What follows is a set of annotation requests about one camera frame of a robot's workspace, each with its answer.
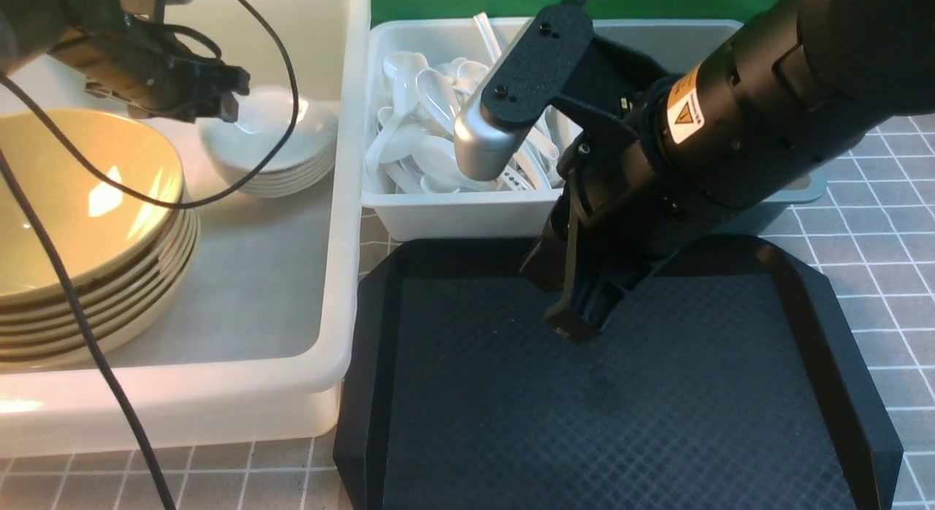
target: stack of plates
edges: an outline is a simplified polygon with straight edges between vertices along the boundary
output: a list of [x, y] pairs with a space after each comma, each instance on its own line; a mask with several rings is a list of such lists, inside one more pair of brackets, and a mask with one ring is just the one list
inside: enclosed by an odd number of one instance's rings
[[[229, 184], [241, 180], [270, 153], [283, 138], [293, 111], [290, 90], [277, 86], [253, 88], [237, 100], [237, 123], [198, 123], [215, 170]], [[311, 187], [334, 168], [336, 142], [337, 117], [323, 104], [300, 97], [293, 134], [240, 191], [255, 197], [284, 197]]]
[[[163, 201], [183, 199], [178, 154], [157, 131], [84, 110], [50, 117], [108, 177]], [[143, 333], [193, 263], [197, 213], [144, 204], [100, 183], [32, 114], [0, 118], [0, 150], [63, 258], [101, 349]], [[56, 274], [3, 184], [0, 237], [0, 369], [89, 358]]]

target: white bin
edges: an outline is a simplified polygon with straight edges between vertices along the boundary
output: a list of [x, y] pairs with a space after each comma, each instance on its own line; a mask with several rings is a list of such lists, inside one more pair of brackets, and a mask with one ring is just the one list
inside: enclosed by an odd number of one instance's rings
[[[302, 94], [363, 120], [370, 0], [248, 1], [283, 38]], [[255, 86], [287, 85], [276, 47], [236, 1], [170, 7], [167, 21], [213, 38]], [[83, 78], [52, 58], [13, 78], [43, 107], [125, 111], [85, 95]], [[0, 93], [0, 113], [21, 110]], [[148, 123], [180, 151], [191, 196], [223, 187], [194, 125]], [[180, 298], [108, 356], [154, 446], [313, 436], [336, 423], [356, 313], [359, 134], [340, 125], [340, 190], [327, 178], [296, 197], [236, 194], [200, 210], [202, 242]], [[136, 446], [93, 365], [0, 376], [0, 457]]]
[[[527, 18], [491, 20], [502, 47], [519, 33]], [[720, 46], [740, 23], [732, 20], [599, 20], [595, 31], [610, 40], [642, 50], [674, 72], [686, 72]], [[394, 51], [418, 51], [430, 65], [457, 57], [489, 63], [484, 41], [473, 20], [401, 20], [385, 23], [370, 32], [367, 77], [367, 117], [362, 130], [365, 144], [376, 137], [372, 114], [381, 103], [381, 63]], [[565, 138], [559, 148], [567, 147]], [[552, 204], [561, 191], [492, 191], [471, 194], [387, 194], [393, 181], [381, 173], [364, 174], [364, 207], [373, 208], [397, 240], [427, 237], [524, 237], [538, 236]], [[757, 234], [785, 207], [821, 197], [825, 178], [812, 174], [753, 208], [752, 216], [738, 221], [732, 232]]]

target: yellow warning sticker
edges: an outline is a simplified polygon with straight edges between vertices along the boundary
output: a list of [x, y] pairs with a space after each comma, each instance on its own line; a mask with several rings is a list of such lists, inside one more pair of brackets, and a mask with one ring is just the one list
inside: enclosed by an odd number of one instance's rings
[[694, 118], [692, 118], [692, 110], [688, 107], [688, 103], [682, 105], [682, 111], [679, 113], [679, 117], [675, 118], [675, 124], [692, 124], [695, 123]]
[[698, 67], [685, 74], [668, 93], [668, 130], [676, 144], [704, 127], [698, 103]]

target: green screen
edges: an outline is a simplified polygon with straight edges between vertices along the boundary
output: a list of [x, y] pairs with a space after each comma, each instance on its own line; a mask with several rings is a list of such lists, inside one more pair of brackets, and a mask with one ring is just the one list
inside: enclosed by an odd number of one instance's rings
[[[530, 17], [561, 0], [372, 0], [373, 25], [403, 18]], [[594, 18], [733, 18], [746, 21], [776, 0], [594, 0]]]

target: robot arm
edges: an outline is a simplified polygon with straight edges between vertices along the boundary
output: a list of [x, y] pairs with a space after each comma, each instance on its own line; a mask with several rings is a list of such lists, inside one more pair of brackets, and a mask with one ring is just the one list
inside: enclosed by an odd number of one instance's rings
[[523, 273], [562, 291], [574, 340], [669, 257], [849, 150], [935, 111], [935, 0], [780, 0], [682, 77], [594, 33], [580, 4], [538, 13], [455, 124], [465, 174], [500, 173], [554, 106], [584, 130]]
[[[83, 72], [90, 94], [127, 103], [131, 116], [236, 121], [233, 93], [248, 94], [250, 74], [225, 64], [204, 35], [158, 20], [164, 5], [190, 1], [0, 0], [0, 71], [49, 53]], [[193, 53], [180, 34], [215, 55]]]

